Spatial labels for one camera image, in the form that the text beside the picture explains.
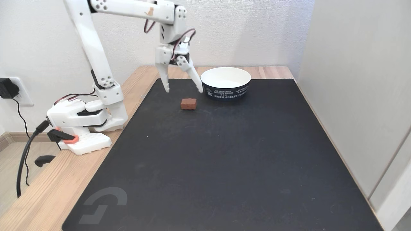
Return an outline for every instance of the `wall outlet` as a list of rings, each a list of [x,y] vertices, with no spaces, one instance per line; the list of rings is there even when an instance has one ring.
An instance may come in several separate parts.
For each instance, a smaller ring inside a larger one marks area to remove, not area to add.
[[[28,91],[25,88],[23,81],[19,77],[6,77],[9,78],[12,83],[16,84],[20,89],[18,95],[14,97],[15,100],[20,104],[20,106],[34,106],[33,101],[31,101]]]

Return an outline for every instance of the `power adapter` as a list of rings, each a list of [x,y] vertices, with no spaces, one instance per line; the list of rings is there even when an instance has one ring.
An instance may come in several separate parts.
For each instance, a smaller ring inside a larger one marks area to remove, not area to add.
[[[0,78],[0,97],[3,99],[13,99],[18,95],[19,87],[9,78]]]

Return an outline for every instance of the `mat logo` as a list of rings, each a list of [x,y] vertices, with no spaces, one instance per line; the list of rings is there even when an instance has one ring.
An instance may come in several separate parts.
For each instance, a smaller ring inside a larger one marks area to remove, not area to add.
[[[104,188],[93,195],[91,195],[87,200],[84,202],[84,205],[93,205],[93,203],[100,197],[105,196],[105,195],[113,195],[117,197],[117,205],[118,206],[124,206],[127,204],[127,193],[118,187],[109,187],[109,188]],[[99,224],[101,219],[103,218],[103,215],[107,209],[107,205],[99,205],[96,209],[96,212],[94,214],[84,214],[80,221],[79,224]]]

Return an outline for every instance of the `cable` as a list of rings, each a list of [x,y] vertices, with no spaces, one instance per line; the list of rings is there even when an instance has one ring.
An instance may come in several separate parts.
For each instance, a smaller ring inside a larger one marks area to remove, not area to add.
[[[150,28],[147,30],[147,25],[148,25],[148,19],[145,20],[145,24],[144,24],[144,33],[149,33],[150,30],[153,28],[153,26],[155,25],[155,22],[153,21],[153,23],[151,24]]]
[[[20,113],[20,104],[18,103],[17,100],[15,100],[15,99],[13,99],[13,98],[12,98],[12,100],[14,100],[14,101],[17,103],[17,112],[18,112],[18,115],[19,115],[20,118],[23,120],[23,122],[24,122],[24,128],[25,128],[25,131],[26,131],[26,135],[27,135],[27,137],[30,139],[30,136],[28,135],[28,132],[27,132],[27,123],[26,123],[25,119],[23,118],[23,116],[22,116],[21,113]]]
[[[187,43],[189,43],[191,41],[191,38],[193,38],[193,36],[196,34],[196,29],[192,28],[187,30],[186,32],[184,32],[184,34],[177,40],[177,42],[174,44],[174,48],[173,48],[173,53],[171,55],[171,60],[173,61],[175,59],[175,49],[177,48],[177,46],[181,43],[181,40],[183,38],[185,38],[185,35],[190,32],[190,31],[194,31],[193,34],[190,36],[190,39],[188,40]]]
[[[15,99],[13,99],[13,98],[12,98],[12,100],[14,100],[14,101],[17,103],[17,112],[18,112],[18,115],[19,115],[20,118],[23,120],[23,122],[24,122],[24,128],[25,128],[25,131],[26,131],[26,135],[27,135],[27,137],[30,139],[30,136],[28,135],[28,131],[27,131],[27,123],[26,123],[26,120],[23,118],[23,116],[22,116],[21,113],[20,113],[20,104],[18,103],[17,100],[15,100]],[[29,173],[29,169],[28,169],[28,165],[27,165],[28,152],[30,152],[30,146],[28,147],[27,153],[25,154],[25,158],[24,158],[24,164],[25,164],[26,169],[27,169],[25,183],[26,183],[27,186],[30,186],[30,185],[28,184],[28,173]]]
[[[24,150],[23,150],[23,153],[22,153],[21,159],[20,159],[20,164],[18,165],[18,171],[17,171],[17,180],[16,180],[17,198],[19,198],[21,196],[21,186],[20,186],[21,172],[23,170],[23,163],[24,163],[24,160],[27,157],[27,153],[30,149],[31,142],[33,142],[34,138],[38,134],[42,133],[48,126],[49,126],[48,121],[45,120],[38,127],[36,127],[36,130],[33,132],[33,135],[28,139],[28,141],[27,141],[27,143],[24,147]]]
[[[27,169],[27,172],[26,172],[26,180],[25,180],[25,183],[26,183],[26,185],[27,186],[30,186],[29,184],[28,184],[28,165],[27,165],[27,157],[28,157],[28,152],[30,152],[30,146],[31,146],[31,144],[28,146],[28,149],[27,149],[27,152],[26,152],[26,154],[25,154],[25,158],[24,158],[24,164],[26,165],[26,169]]]
[[[33,135],[30,137],[30,139],[27,141],[23,154],[21,155],[20,159],[20,164],[18,165],[18,172],[17,172],[17,182],[16,182],[16,191],[17,191],[17,198],[21,196],[21,187],[20,187],[20,181],[21,181],[21,172],[23,170],[23,162],[26,157],[27,151],[30,148],[30,144],[33,141],[33,139],[36,137],[36,133],[34,132]]]
[[[92,93],[88,93],[88,94],[76,94],[75,96],[72,96],[72,97],[68,98],[67,100],[68,100],[68,101],[71,101],[71,100],[77,98],[78,96],[92,95],[92,94],[94,94],[95,92],[96,92],[96,89],[94,89],[94,91],[93,91]]]
[[[94,89],[94,91],[93,91],[92,93],[89,93],[89,94],[76,94],[76,93],[68,94],[68,95],[65,95],[65,96],[59,98],[56,102],[54,102],[53,105],[56,105],[56,104],[57,104],[58,102],[60,102],[61,100],[65,99],[65,98],[67,98],[67,97],[69,97],[69,96],[72,96],[72,95],[73,95],[73,96],[70,97],[68,100],[72,100],[72,99],[76,98],[77,96],[83,96],[83,95],[97,96],[97,95],[94,95],[95,92],[96,92],[96,90]]]

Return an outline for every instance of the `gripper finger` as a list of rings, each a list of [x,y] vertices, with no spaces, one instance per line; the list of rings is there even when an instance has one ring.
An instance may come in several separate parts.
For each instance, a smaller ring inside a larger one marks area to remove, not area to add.
[[[194,68],[193,60],[190,58],[190,61],[188,62],[184,56],[180,55],[177,57],[177,65],[182,69],[182,71],[187,72],[188,76],[190,76],[191,80],[196,84],[199,92],[203,93],[203,84],[199,74]]]
[[[161,82],[163,83],[164,90],[166,90],[167,93],[170,92],[169,88],[169,65],[168,64],[161,64],[161,63],[156,63],[155,64],[158,73],[160,74],[161,77]]]

